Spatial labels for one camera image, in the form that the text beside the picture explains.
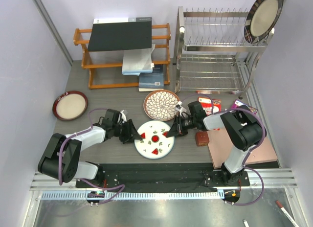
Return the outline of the brown floral pattern plate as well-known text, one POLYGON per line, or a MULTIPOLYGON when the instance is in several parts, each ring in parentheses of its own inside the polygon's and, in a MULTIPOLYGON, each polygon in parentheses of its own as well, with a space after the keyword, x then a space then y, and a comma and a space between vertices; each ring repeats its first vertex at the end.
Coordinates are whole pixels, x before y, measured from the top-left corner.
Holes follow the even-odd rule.
POLYGON ((159 121, 169 121, 176 115, 175 106, 179 97, 169 90, 156 90, 149 93, 143 103, 146 115, 159 121))

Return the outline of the red rimmed cream plate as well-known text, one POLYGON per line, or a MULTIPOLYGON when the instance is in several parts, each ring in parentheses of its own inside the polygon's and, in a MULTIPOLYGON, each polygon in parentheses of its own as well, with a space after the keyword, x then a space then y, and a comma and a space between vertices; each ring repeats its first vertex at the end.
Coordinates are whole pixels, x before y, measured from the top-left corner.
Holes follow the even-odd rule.
POLYGON ((88 107, 88 98, 80 91, 67 91, 53 103, 54 116, 62 121, 71 121, 80 117, 88 107))

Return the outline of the pink board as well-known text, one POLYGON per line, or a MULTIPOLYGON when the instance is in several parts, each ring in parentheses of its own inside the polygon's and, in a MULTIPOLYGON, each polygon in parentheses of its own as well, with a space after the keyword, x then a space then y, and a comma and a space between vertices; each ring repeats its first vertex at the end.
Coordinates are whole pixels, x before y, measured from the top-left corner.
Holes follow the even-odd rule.
MULTIPOLYGON (((228 136, 226 129, 208 131, 209 143, 208 148, 210 151, 213 167, 218 169, 222 163, 228 158, 232 142, 228 136)), ((266 137, 260 147, 253 150, 246 161, 246 165, 258 164, 264 162, 277 161, 276 152, 266 137)))

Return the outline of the left aluminium frame post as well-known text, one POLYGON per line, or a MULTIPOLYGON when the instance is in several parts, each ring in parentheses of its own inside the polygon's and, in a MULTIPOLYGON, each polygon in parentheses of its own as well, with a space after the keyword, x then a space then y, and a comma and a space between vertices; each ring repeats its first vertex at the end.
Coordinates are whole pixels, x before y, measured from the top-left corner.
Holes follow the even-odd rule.
POLYGON ((73 59, 63 42, 52 18, 50 17, 45 5, 43 4, 42 0, 32 0, 34 5, 36 6, 37 10, 39 11, 41 17, 43 18, 47 28, 49 29, 50 33, 52 34, 54 40, 56 41, 58 47, 60 48, 61 52, 63 53, 64 57, 68 61, 68 63, 72 66, 73 59))

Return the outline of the red white marker pen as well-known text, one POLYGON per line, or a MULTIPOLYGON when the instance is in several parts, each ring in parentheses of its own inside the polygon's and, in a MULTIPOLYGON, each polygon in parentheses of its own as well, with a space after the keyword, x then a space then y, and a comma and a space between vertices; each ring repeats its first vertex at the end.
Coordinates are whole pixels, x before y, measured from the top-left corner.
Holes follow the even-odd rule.
POLYGON ((279 209, 284 213, 284 215, 289 219, 289 221, 293 224, 293 226, 299 227, 294 218, 286 211, 283 205, 278 200, 276 200, 275 203, 279 207, 279 209))

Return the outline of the dark blue book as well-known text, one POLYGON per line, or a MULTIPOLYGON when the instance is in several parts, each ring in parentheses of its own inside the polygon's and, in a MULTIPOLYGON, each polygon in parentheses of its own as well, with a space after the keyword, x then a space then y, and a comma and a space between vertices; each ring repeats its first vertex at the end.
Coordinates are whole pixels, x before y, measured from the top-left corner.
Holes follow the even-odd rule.
POLYGON ((163 65, 155 65, 151 73, 141 73, 139 76, 138 90, 156 91, 164 88, 163 65))

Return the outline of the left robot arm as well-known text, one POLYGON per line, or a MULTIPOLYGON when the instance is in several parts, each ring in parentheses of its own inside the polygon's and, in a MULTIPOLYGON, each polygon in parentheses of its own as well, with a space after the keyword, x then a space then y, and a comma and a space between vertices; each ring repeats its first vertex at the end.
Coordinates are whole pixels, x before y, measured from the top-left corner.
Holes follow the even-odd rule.
POLYGON ((141 139, 133 121, 126 118, 124 110, 106 109, 105 115, 85 130, 67 135, 53 134, 38 163, 38 172, 57 179, 59 185, 73 179, 85 179, 93 187, 100 187, 104 181, 102 167, 80 161, 80 154, 112 137, 119 138, 123 144, 141 139))

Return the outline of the red treehouse book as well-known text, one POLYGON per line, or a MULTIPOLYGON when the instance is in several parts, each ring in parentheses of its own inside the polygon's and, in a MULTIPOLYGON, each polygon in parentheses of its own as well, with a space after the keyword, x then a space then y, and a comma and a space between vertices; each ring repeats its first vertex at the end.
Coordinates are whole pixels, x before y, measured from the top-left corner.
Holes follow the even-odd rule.
POLYGON ((219 99, 209 99, 207 97, 199 97, 203 110, 206 113, 206 117, 203 122, 207 130, 220 130, 220 128, 214 128, 214 126, 223 126, 219 112, 222 110, 221 100, 219 99))

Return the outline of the steel dish rack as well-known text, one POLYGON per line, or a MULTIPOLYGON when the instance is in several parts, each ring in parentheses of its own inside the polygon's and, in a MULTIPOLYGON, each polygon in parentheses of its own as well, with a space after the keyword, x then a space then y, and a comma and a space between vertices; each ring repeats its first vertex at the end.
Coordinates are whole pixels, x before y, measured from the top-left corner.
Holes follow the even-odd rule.
POLYGON ((178 7, 173 65, 175 92, 229 93, 243 98, 274 28, 249 43, 241 10, 191 10, 178 7))

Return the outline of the aluminium front rail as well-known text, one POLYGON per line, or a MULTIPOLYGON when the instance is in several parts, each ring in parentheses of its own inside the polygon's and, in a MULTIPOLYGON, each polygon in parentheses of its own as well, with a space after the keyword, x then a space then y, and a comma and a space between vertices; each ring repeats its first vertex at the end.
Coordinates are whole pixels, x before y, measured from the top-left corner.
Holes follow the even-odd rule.
POLYGON ((172 171, 118 171, 105 170, 101 187, 124 184, 126 192, 133 193, 182 193, 204 192, 208 189, 245 188, 296 188, 297 183, 290 169, 245 170, 237 183, 222 183, 218 170, 172 170, 172 171))

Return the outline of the white watermelon plate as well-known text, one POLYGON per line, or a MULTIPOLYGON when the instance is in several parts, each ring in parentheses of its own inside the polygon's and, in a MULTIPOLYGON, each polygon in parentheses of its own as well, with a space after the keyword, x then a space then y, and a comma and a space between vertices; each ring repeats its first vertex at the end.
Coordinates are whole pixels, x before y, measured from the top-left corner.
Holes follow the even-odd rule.
POLYGON ((174 137, 167 137, 170 126, 163 122, 152 120, 142 124, 137 132, 140 140, 135 140, 136 150, 147 159, 160 159, 168 155, 175 143, 174 137))

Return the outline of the light blue white book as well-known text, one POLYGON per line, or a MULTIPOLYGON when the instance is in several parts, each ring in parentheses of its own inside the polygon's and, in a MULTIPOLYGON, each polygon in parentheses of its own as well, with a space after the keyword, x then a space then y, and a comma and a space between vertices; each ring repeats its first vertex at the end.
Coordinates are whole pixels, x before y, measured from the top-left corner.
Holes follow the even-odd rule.
POLYGON ((152 52, 155 46, 155 44, 152 44, 151 48, 125 50, 122 74, 139 76, 141 73, 151 73, 154 68, 152 52))

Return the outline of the black rimmed beige plate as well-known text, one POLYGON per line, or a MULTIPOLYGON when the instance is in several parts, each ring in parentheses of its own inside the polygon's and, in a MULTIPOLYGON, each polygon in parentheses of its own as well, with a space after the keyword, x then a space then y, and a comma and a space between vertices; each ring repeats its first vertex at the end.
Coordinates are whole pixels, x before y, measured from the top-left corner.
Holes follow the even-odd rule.
POLYGON ((250 44, 263 40, 276 25, 284 0, 256 0, 245 21, 244 38, 250 44))

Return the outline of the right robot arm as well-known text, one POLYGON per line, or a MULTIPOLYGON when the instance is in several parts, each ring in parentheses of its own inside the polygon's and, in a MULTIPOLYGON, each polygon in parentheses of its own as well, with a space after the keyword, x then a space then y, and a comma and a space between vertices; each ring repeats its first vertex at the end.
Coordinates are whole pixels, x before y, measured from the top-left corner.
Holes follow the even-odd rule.
POLYGON ((180 103, 176 105, 178 115, 174 117, 174 123, 166 136, 184 136, 189 129, 194 128, 203 132, 225 128, 232 148, 222 163, 221 180, 225 185, 237 183, 251 151, 258 148, 267 135, 263 123, 246 105, 211 115, 206 114, 198 101, 189 103, 188 108, 190 113, 186 113, 180 103))

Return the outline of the black folder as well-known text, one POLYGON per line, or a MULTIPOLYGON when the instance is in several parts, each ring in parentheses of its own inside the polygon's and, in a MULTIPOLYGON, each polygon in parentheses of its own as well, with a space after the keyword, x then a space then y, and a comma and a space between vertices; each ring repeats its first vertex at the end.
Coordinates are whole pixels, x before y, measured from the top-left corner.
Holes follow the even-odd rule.
POLYGON ((152 18, 97 18, 93 20, 88 51, 117 51, 152 47, 152 18))

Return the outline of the red power adapter cube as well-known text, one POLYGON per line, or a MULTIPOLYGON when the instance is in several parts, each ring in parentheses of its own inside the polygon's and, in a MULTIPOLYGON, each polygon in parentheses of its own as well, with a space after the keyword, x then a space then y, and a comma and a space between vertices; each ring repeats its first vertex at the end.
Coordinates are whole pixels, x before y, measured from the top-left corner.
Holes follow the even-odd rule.
POLYGON ((210 142, 208 132, 197 132, 195 142, 197 146, 207 146, 210 142))

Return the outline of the orange wooden shelf rack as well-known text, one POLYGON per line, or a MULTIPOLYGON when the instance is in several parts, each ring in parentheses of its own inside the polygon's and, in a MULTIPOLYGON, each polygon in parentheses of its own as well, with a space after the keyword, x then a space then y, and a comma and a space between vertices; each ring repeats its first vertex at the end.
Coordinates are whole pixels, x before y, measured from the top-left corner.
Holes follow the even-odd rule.
POLYGON ((75 45, 82 47, 83 57, 81 67, 89 71, 88 88, 108 89, 139 86, 136 82, 116 82, 111 84, 95 84, 94 78, 98 69, 120 68, 125 76, 139 76, 143 72, 151 72, 156 65, 165 65, 164 84, 170 84, 169 64, 171 62, 170 24, 152 25, 152 47, 126 51, 89 51, 88 44, 91 29, 76 29, 73 37, 75 45))

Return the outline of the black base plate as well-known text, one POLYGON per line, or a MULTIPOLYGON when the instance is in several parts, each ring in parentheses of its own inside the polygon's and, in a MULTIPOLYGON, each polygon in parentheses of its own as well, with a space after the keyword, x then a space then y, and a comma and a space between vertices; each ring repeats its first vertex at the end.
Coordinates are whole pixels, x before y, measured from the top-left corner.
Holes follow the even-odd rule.
POLYGON ((90 184, 78 181, 77 188, 113 188, 125 185, 128 193, 212 192, 216 187, 248 187, 247 172, 226 181, 212 163, 103 163, 90 184))

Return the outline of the purple treehouse book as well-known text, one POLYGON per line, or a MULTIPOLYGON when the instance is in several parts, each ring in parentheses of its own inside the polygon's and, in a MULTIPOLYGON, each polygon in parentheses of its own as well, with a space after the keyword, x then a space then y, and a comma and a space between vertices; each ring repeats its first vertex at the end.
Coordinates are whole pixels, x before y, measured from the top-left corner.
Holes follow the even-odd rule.
POLYGON ((254 113, 254 114, 257 114, 257 113, 258 113, 258 109, 257 109, 257 108, 254 108, 254 107, 252 107, 252 106, 250 106, 250 105, 248 105, 248 104, 246 104, 246 103, 240 101, 239 99, 236 99, 236 100, 233 102, 233 104, 231 105, 231 108, 238 108, 238 107, 240 107, 240 106, 247 106, 247 107, 250 109, 250 111, 251 111, 252 113, 254 113))

